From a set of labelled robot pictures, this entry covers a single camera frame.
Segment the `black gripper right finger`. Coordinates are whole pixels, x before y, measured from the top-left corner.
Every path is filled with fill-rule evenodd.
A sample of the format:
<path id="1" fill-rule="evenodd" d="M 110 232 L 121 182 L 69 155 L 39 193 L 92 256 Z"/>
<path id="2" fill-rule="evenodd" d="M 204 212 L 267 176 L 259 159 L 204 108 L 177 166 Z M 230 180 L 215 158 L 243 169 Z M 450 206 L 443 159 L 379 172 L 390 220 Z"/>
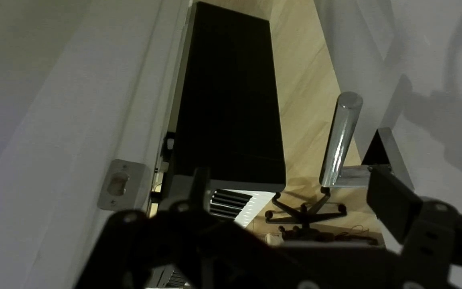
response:
<path id="1" fill-rule="evenodd" d="M 384 166 L 369 169 L 368 204 L 403 246 L 395 257 L 400 289 L 453 289 L 451 267 L 462 267 L 462 214 L 421 198 Z"/>

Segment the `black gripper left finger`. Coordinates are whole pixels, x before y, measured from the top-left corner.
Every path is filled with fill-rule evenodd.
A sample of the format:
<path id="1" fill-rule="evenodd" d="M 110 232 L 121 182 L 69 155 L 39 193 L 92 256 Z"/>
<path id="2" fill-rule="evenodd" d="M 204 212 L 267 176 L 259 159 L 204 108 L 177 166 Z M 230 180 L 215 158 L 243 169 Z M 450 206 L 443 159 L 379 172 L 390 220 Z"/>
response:
<path id="1" fill-rule="evenodd" d="M 198 169 L 190 198 L 153 219 L 140 211 L 113 214 L 74 289 L 145 289 L 164 265 L 175 265 L 195 289 L 273 289 L 252 254 L 264 246 L 203 209 L 209 176 Z"/>

